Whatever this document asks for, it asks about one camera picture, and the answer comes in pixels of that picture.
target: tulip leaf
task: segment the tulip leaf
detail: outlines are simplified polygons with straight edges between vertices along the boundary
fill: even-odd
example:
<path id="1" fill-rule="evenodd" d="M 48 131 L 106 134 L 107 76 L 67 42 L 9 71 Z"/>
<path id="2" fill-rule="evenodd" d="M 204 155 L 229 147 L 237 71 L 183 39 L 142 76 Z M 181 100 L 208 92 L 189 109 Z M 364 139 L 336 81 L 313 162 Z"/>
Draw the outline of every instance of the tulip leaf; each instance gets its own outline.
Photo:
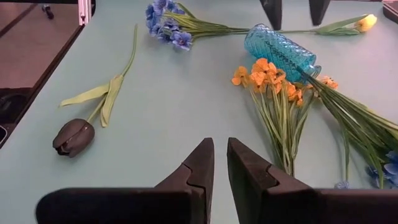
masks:
<path id="1" fill-rule="evenodd" d="M 109 84 L 109 91 L 106 95 L 104 105 L 101 110 L 101 125 L 103 128 L 109 124 L 109 117 L 111 116 L 112 107 L 123 82 L 123 76 L 118 75 L 111 79 Z"/>
<path id="2" fill-rule="evenodd" d="M 97 86 L 96 88 L 92 90 L 88 90 L 84 93 L 81 93 L 73 98 L 69 98 L 67 100 L 63 100 L 60 104 L 60 106 L 67 106 L 67 105 L 72 105 L 72 104 L 77 104 L 77 103 L 82 103 L 87 100 L 92 100 L 95 98 L 98 98 L 105 93 L 107 93 L 109 90 L 109 83 Z"/>
<path id="3" fill-rule="evenodd" d="M 360 34 L 360 31 L 358 31 L 354 28 L 340 27 L 340 28 L 337 28 L 330 32 L 326 32 L 326 33 L 316 32 L 316 34 L 321 34 L 321 35 L 358 35 L 358 34 Z"/>
<path id="4" fill-rule="evenodd" d="M 366 16 L 368 16 L 368 15 L 358 16 L 358 17 L 355 17 L 355 18 L 352 18 L 352 19 L 347 19 L 347 20 L 344 20 L 344 21 L 334 22 L 332 24 L 328 24 L 326 26 L 319 27 L 317 29 L 312 29 L 311 31 L 316 32 L 317 34 L 326 34 L 326 33 L 330 32 L 330 31 L 335 30 L 335 29 L 347 26 L 347 25 L 352 24 L 354 22 L 358 22 L 361 19 L 364 19 Z"/>

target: metal frame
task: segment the metal frame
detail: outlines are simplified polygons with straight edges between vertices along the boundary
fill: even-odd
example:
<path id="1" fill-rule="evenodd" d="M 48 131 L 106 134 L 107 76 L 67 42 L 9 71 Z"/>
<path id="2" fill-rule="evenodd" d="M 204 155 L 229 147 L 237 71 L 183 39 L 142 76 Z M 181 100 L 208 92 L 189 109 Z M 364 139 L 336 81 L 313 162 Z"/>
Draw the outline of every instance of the metal frame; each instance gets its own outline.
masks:
<path id="1" fill-rule="evenodd" d="M 91 17 L 91 0 L 78 0 L 79 7 L 79 25 L 86 25 Z"/>
<path id="2" fill-rule="evenodd" d="M 6 132 L 6 135 L 4 136 L 4 138 L 3 138 L 3 139 L 0 139 L 0 146 L 1 146 L 2 142 L 3 142 L 4 140 L 6 140 L 6 138 L 7 138 L 7 136 L 8 136 L 8 131 L 7 131 L 6 128 L 4 128 L 4 127 L 1 126 L 1 125 L 0 125 L 0 129 L 3 129 L 3 130 Z"/>

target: yellow tulip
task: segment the yellow tulip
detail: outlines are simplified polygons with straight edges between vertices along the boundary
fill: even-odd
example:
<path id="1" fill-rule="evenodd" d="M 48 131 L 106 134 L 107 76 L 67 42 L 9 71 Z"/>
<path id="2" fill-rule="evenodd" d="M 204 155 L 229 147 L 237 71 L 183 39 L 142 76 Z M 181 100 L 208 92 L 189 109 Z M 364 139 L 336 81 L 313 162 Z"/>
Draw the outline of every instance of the yellow tulip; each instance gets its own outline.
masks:
<path id="1" fill-rule="evenodd" d="M 377 22 L 377 17 L 369 14 L 365 18 L 355 23 L 355 29 L 360 32 L 366 32 L 371 29 Z"/>

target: table surface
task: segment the table surface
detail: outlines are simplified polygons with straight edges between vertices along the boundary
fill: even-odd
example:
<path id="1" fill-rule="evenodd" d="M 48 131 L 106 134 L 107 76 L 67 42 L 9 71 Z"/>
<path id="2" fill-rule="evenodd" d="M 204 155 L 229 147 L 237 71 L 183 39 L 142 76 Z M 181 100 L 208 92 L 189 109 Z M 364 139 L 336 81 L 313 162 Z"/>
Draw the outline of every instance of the table surface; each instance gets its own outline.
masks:
<path id="1" fill-rule="evenodd" d="M 243 35 L 198 40 L 190 52 L 176 52 L 149 37 L 144 22 L 148 1 L 98 1 L 95 16 L 43 87 L 0 150 L 0 223 L 33 223 L 35 205 L 65 187 L 152 187 L 173 172 L 205 137 L 215 142 L 212 223 L 238 223 L 228 181 L 226 147 L 236 137 L 271 161 L 269 143 L 248 93 L 231 84 L 238 65 L 253 63 Z M 258 0 L 186 0 L 199 18 L 235 27 L 268 24 Z M 330 3 L 324 24 L 362 14 L 379 18 L 365 35 L 325 37 L 289 34 L 318 55 L 323 74 L 340 91 L 397 122 L 398 25 L 379 2 Z M 283 29 L 310 28 L 308 2 L 284 1 Z M 120 73 L 139 24 L 137 55 L 113 108 L 110 125 L 95 123 L 96 138 L 74 159 L 52 149 L 59 129 L 85 118 L 97 101 L 57 108 L 65 98 L 106 83 Z M 314 106 L 295 163 L 296 178 L 330 188 L 342 179 L 341 138 L 335 120 Z M 370 187 L 364 163 L 353 152 L 350 184 Z"/>

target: textured glass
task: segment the textured glass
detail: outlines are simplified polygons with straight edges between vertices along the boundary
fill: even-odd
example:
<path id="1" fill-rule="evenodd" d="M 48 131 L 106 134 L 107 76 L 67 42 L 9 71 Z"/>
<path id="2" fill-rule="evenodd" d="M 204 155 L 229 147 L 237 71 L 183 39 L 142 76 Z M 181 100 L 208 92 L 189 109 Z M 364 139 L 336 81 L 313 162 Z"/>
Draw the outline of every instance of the textured glass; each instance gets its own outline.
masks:
<path id="1" fill-rule="evenodd" d="M 290 82 L 304 82 L 303 72 L 316 77 L 321 70 L 321 66 L 314 66 L 315 54 L 264 24 L 258 24 L 249 31 L 244 48 L 256 58 L 266 58 L 283 69 Z"/>

